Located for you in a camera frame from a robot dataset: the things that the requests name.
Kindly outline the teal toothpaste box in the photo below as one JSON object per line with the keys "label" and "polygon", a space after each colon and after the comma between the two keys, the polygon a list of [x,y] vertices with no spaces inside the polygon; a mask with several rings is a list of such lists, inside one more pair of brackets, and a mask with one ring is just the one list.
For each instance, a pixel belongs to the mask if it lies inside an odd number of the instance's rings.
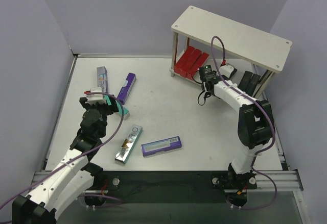
{"label": "teal toothpaste box", "polygon": [[130,116],[130,112],[127,108],[125,108],[124,106],[121,106],[119,102],[117,102],[116,100],[114,100],[117,108],[118,108],[118,114],[119,116],[123,115],[124,116],[124,120],[127,120]]}

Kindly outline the silver Rio box bottom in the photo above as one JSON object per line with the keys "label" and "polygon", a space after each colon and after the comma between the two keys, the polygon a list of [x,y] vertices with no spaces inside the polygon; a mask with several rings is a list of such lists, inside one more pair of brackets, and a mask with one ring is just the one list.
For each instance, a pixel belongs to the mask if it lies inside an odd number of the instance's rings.
{"label": "silver Rio box bottom", "polygon": [[141,137],[142,132],[142,126],[133,124],[130,127],[119,151],[115,155],[115,164],[125,165],[127,163],[133,152],[134,147],[136,146],[137,142]]}

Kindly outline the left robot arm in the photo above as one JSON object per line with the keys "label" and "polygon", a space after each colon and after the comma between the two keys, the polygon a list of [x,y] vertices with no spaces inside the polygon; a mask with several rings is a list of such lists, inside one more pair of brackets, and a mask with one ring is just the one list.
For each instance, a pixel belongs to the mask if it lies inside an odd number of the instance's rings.
{"label": "left robot arm", "polygon": [[85,109],[77,136],[62,160],[44,179],[12,203],[12,223],[56,223],[61,213],[86,189],[103,185],[102,168],[91,162],[104,146],[107,117],[122,104],[113,95],[88,91],[79,99]]}

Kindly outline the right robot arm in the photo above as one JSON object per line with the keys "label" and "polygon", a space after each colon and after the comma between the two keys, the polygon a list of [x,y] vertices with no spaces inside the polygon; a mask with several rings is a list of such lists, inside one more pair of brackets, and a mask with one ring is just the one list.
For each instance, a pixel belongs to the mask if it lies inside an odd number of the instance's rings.
{"label": "right robot arm", "polygon": [[204,99],[215,96],[238,113],[238,138],[242,150],[228,166],[227,183],[238,187],[253,177],[252,167],[259,151],[275,136],[270,103],[259,101],[232,81],[223,80],[210,65],[199,68]]}

